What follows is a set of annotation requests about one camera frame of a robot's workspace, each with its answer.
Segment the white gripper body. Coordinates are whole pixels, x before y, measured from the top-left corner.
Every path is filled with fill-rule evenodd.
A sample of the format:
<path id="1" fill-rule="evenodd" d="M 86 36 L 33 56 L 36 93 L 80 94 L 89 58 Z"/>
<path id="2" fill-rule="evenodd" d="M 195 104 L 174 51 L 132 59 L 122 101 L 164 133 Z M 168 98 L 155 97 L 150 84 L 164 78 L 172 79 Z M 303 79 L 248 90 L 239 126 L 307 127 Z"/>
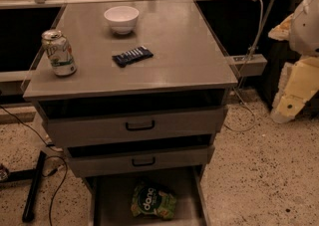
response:
<path id="1" fill-rule="evenodd" d="M 285 63 L 272 104 L 271 118 L 289 122 L 301 112 L 319 91 L 319 58 L 302 56 L 294 64 Z"/>

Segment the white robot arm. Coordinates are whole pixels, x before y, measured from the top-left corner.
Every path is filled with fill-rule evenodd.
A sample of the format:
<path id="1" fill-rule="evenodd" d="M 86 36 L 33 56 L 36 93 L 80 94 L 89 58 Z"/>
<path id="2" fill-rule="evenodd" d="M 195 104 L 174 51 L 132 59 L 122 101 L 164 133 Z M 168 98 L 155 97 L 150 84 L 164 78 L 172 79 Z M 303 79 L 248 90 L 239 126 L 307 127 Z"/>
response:
<path id="1" fill-rule="evenodd" d="M 286 123 L 319 92 L 319 0 L 303 0 L 268 37 L 288 41 L 290 49 L 301 55 L 296 63 L 284 64 L 272 104 L 271 118 Z"/>

